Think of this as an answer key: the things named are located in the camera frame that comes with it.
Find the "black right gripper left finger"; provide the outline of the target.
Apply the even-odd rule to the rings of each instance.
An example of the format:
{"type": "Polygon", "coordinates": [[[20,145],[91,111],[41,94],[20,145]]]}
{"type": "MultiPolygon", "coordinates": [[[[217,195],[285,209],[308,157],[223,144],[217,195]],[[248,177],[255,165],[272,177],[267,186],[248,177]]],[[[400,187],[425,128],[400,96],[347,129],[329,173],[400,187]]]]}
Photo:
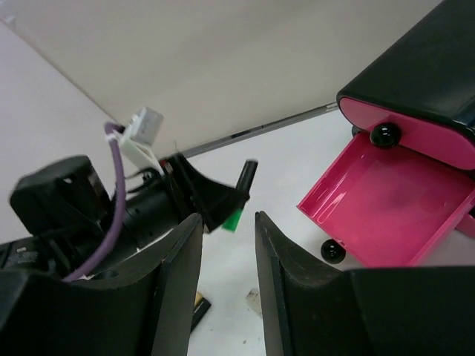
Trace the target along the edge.
{"type": "Polygon", "coordinates": [[[97,278],[2,271],[1,353],[185,355],[202,242],[202,219],[192,214],[97,278]]]}

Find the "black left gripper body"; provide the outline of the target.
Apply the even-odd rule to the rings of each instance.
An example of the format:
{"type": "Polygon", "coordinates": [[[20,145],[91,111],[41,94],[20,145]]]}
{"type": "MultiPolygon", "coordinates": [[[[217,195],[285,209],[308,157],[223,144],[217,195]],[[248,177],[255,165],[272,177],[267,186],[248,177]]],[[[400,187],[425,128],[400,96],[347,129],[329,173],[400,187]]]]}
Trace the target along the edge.
{"type": "Polygon", "coordinates": [[[119,252],[135,252],[179,225],[191,213],[182,189],[171,174],[155,168],[138,172],[143,184],[132,189],[126,200],[119,252]]]}

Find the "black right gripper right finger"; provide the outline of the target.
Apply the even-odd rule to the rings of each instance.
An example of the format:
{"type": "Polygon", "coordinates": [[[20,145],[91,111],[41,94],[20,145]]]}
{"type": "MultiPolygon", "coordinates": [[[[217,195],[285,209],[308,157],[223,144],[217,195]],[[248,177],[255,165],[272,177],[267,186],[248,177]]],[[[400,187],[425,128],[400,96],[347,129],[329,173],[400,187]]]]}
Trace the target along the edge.
{"type": "Polygon", "coordinates": [[[255,215],[268,355],[472,355],[474,268],[341,271],[255,215]]]}

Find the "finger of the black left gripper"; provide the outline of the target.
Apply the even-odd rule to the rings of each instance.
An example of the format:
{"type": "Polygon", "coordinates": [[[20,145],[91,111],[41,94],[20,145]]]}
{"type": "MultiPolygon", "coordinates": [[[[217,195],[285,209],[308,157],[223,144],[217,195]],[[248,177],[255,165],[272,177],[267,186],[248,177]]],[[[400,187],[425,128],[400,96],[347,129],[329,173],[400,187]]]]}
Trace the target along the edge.
{"type": "Polygon", "coordinates": [[[211,233],[233,214],[244,195],[235,186],[214,181],[202,175],[182,155],[168,158],[174,178],[185,198],[186,207],[203,218],[206,232],[211,233]]]}

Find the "black green-capped marker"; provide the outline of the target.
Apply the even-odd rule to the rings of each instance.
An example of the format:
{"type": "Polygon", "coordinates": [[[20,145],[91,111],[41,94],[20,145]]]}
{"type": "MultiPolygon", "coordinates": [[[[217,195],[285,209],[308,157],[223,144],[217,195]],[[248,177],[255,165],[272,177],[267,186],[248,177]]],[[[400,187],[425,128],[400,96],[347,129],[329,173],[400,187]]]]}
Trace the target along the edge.
{"type": "Polygon", "coordinates": [[[244,198],[239,202],[237,209],[233,214],[222,224],[222,229],[235,232],[241,215],[243,213],[246,202],[250,198],[250,190],[253,180],[255,178],[256,170],[258,168],[258,161],[255,159],[248,159],[241,171],[240,177],[237,181],[236,189],[244,195],[244,198]]]}

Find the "black pink-capped marker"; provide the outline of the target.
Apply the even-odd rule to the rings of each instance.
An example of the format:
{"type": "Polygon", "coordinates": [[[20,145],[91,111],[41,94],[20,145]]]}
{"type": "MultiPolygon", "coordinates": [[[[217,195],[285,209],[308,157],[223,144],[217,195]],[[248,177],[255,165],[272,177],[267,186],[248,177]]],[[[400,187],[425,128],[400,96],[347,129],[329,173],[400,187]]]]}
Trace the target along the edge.
{"type": "Polygon", "coordinates": [[[191,321],[191,332],[194,331],[211,306],[211,303],[200,292],[197,291],[195,295],[194,310],[191,321]]]}

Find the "pink bottom drawer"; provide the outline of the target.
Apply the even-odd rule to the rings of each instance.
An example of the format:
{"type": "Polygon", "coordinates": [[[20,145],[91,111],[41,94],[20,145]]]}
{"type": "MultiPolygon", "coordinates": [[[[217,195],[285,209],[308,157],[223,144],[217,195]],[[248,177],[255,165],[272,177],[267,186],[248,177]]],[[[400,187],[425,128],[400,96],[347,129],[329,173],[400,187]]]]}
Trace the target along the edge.
{"type": "Polygon", "coordinates": [[[475,238],[475,218],[471,214],[465,215],[456,227],[457,231],[460,231],[467,237],[475,238]]]}

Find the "pink top drawer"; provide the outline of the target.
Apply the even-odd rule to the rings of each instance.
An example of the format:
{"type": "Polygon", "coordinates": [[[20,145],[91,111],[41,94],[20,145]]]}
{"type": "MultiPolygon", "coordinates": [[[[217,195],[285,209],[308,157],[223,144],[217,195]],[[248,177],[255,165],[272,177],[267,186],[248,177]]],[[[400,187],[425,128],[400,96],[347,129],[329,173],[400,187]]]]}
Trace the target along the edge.
{"type": "Polygon", "coordinates": [[[339,106],[343,115],[363,131],[392,122],[402,133],[400,145],[463,171],[474,169],[474,144],[450,128],[347,97],[339,106]]]}

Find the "black mini drawer cabinet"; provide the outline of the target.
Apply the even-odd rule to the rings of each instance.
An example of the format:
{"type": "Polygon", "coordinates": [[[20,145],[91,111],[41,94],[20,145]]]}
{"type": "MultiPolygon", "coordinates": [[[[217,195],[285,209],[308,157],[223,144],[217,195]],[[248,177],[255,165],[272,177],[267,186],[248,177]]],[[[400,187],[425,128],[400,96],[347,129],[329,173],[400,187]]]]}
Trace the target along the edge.
{"type": "Polygon", "coordinates": [[[337,94],[474,139],[474,2],[442,1],[337,94]]]}

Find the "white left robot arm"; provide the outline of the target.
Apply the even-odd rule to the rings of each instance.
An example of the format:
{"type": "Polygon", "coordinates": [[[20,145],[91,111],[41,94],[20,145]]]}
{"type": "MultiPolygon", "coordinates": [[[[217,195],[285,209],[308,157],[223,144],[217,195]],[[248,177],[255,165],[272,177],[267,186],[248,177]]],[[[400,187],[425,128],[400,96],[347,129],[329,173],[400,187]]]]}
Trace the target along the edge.
{"type": "MultiPolygon", "coordinates": [[[[208,233],[230,226],[249,200],[257,167],[255,160],[246,161],[236,186],[205,177],[182,154],[163,159],[159,168],[142,169],[142,185],[128,193],[116,244],[95,272],[128,259],[191,214],[202,217],[208,233]]],[[[1,267],[67,277],[103,241],[115,202],[84,155],[59,160],[22,177],[10,195],[10,206],[28,236],[1,245],[1,267]]]]}

